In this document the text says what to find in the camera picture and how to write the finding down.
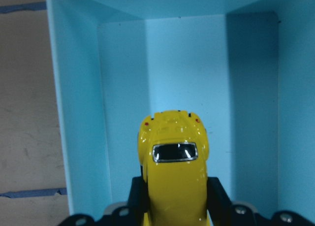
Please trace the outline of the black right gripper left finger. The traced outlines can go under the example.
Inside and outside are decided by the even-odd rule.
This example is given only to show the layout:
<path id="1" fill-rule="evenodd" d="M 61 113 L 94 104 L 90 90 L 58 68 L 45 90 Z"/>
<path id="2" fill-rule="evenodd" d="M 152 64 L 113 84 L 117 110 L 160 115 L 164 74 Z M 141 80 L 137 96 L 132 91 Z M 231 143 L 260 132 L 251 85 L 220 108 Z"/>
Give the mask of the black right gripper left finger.
<path id="1" fill-rule="evenodd" d="M 132 226 L 143 226 L 145 214 L 149 210 L 149 194 L 147 183 L 141 176 L 133 177 L 127 207 Z"/>

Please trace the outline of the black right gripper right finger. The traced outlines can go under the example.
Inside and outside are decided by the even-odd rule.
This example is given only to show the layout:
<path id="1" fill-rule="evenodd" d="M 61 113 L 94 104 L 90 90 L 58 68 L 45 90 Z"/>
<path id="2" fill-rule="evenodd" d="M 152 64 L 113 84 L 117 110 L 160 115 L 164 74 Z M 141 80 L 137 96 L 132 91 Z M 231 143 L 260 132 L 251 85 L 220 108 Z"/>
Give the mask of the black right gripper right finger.
<path id="1" fill-rule="evenodd" d="M 232 225 L 232 201 L 218 177 L 207 179 L 207 210 L 215 226 Z"/>

